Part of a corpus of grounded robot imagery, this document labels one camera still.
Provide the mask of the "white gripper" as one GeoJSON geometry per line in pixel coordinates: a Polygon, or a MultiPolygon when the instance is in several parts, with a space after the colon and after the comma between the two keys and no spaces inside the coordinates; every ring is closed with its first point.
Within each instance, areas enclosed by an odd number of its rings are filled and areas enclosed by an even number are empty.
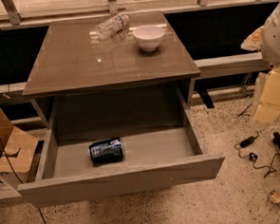
{"type": "Polygon", "coordinates": [[[250,125],[253,130],[262,131],[280,115],[280,65],[268,74],[259,74],[254,93],[257,101],[252,105],[250,125]]]}

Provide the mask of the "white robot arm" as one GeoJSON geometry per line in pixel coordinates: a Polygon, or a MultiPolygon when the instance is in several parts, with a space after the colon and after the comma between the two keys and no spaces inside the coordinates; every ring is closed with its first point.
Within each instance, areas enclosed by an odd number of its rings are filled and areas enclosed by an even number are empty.
{"type": "Polygon", "coordinates": [[[271,68],[268,74],[259,73],[253,91],[250,125],[256,131],[264,130],[280,114],[280,3],[264,25],[248,36],[240,47],[260,50],[262,59],[271,68]]]}

